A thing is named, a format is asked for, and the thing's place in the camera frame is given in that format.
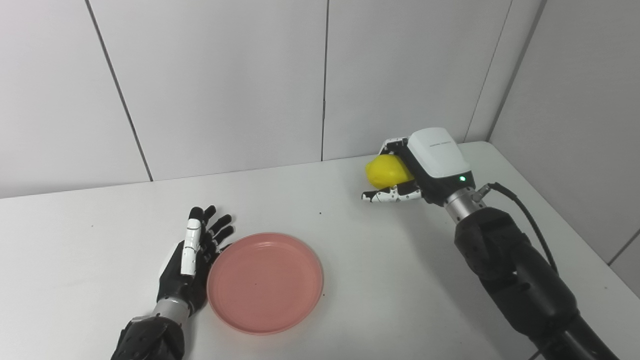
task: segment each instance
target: wall seam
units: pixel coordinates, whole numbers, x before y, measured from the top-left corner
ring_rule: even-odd
[[[500,38],[502,37],[502,32],[504,31],[504,25],[507,23],[509,12],[511,12],[512,4],[513,4],[513,0],[509,2],[509,8],[507,8],[507,14],[504,16],[504,21],[502,22],[502,28],[500,28],[500,34],[498,35],[498,40],[495,42],[495,47],[493,48],[493,54],[491,54],[491,60],[489,60],[489,66],[487,66],[486,68],[486,73],[484,74],[484,80],[482,81],[482,86],[480,86],[480,91],[478,92],[478,98],[476,100],[476,105],[474,106],[474,112],[471,113],[471,119],[469,119],[469,126],[467,126],[467,132],[465,133],[465,137],[462,140],[462,142],[467,141],[467,136],[469,135],[469,130],[471,129],[471,124],[473,123],[474,116],[476,115],[476,110],[478,108],[478,104],[480,103],[480,97],[482,96],[482,91],[484,90],[484,84],[486,83],[486,78],[489,76],[489,71],[491,70],[491,65],[493,64],[493,58],[495,57],[495,53],[498,50],[498,44],[500,43]]]
[[[93,22],[93,28],[95,29],[96,34],[98,34],[98,41],[100,42],[100,46],[102,47],[102,52],[104,53],[104,58],[106,59],[107,66],[109,67],[109,71],[111,72],[111,77],[113,78],[113,82],[116,86],[118,96],[120,97],[120,102],[122,103],[124,112],[127,115],[127,120],[129,121],[129,127],[131,128],[131,133],[133,134],[133,138],[136,141],[136,145],[138,146],[138,152],[140,153],[140,157],[142,158],[142,163],[144,164],[145,170],[147,171],[147,175],[149,176],[149,181],[153,181],[154,178],[151,175],[151,169],[149,169],[149,164],[147,163],[145,152],[142,150],[142,145],[140,144],[140,139],[138,138],[138,132],[136,131],[136,127],[133,124],[133,120],[131,120],[129,107],[127,106],[127,102],[124,99],[122,89],[120,88],[118,77],[116,76],[116,72],[113,68],[111,58],[109,57],[109,53],[107,52],[107,47],[106,47],[106,44],[104,43],[104,39],[102,37],[102,33],[100,32],[100,28],[98,27],[98,22],[95,18],[95,14],[93,13],[93,8],[91,7],[91,3],[89,3],[89,0],[84,0],[84,3],[86,5],[87,10],[89,11],[89,16],[91,17],[91,21]]]
[[[329,49],[329,1],[326,0],[326,23],[324,27],[324,81],[322,89],[322,135],[320,139],[320,161],[324,160],[324,119],[326,114],[326,59]]]
[[[540,5],[538,6],[538,11],[536,12],[536,16],[533,18],[533,23],[531,24],[531,28],[529,29],[529,33],[527,34],[527,38],[525,39],[524,45],[520,50],[520,54],[518,55],[518,59],[516,61],[516,65],[513,67],[513,72],[511,72],[511,77],[509,77],[509,82],[507,83],[507,87],[504,89],[504,93],[502,94],[502,99],[500,100],[500,104],[498,105],[498,110],[495,112],[495,116],[493,117],[493,122],[491,127],[489,128],[489,132],[486,135],[485,141],[489,142],[491,139],[491,135],[493,134],[493,130],[495,129],[495,125],[498,123],[498,118],[502,113],[502,108],[504,107],[504,103],[507,101],[507,96],[511,91],[511,87],[513,86],[513,82],[520,70],[520,66],[522,64],[522,60],[524,59],[524,55],[529,49],[529,43],[531,43],[531,38],[533,37],[533,33],[536,31],[538,27],[538,22],[540,21],[540,17],[542,16],[542,11],[545,9],[545,5],[547,5],[547,0],[540,1]]]
[[[638,237],[640,237],[640,229],[638,229],[631,236],[631,239],[627,240],[627,242],[624,245],[622,245],[620,250],[618,250],[618,252],[615,255],[613,255],[613,258],[611,258],[611,260],[609,260],[607,265],[611,266],[613,264],[613,262],[616,261],[620,257],[620,255],[622,255],[622,253],[629,247],[629,245],[631,245],[631,243],[634,242]]]

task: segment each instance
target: pink plate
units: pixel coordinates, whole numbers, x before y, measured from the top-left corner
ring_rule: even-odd
[[[224,322],[248,334],[285,331],[316,306],[323,274],[302,241],[276,233],[247,236],[213,263],[209,305]]]

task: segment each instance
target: robotic finger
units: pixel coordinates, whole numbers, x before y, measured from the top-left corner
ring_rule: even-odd
[[[414,180],[362,193],[362,200],[369,202],[398,202],[421,197],[420,188]]]

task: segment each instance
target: black cable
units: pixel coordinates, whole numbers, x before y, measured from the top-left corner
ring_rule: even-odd
[[[549,246],[547,245],[547,241],[545,240],[545,237],[542,236],[542,232],[540,231],[540,228],[538,227],[538,224],[533,219],[533,216],[531,216],[531,213],[529,212],[529,210],[527,210],[527,208],[524,206],[522,201],[518,198],[518,196],[515,193],[513,193],[511,190],[505,188],[500,183],[489,183],[487,185],[491,189],[494,189],[495,191],[497,191],[497,192],[503,194],[504,196],[508,197],[509,199],[511,199],[513,202],[516,203],[516,205],[518,205],[520,210],[522,210],[522,212],[524,213],[524,216],[527,217],[527,220],[531,224],[531,227],[533,227],[533,231],[536,233],[536,236],[538,237],[538,240],[540,241],[540,245],[542,245],[542,249],[545,251],[545,255],[547,256],[547,261],[549,262],[549,265],[551,266],[552,269],[554,269],[554,271],[557,274],[558,273],[558,268],[556,266],[556,261],[554,260],[554,257],[551,254],[551,250],[549,249]]]

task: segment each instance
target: lemon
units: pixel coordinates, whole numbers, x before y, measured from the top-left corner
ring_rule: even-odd
[[[413,180],[409,170],[396,155],[378,155],[364,169],[367,179],[377,189]]]

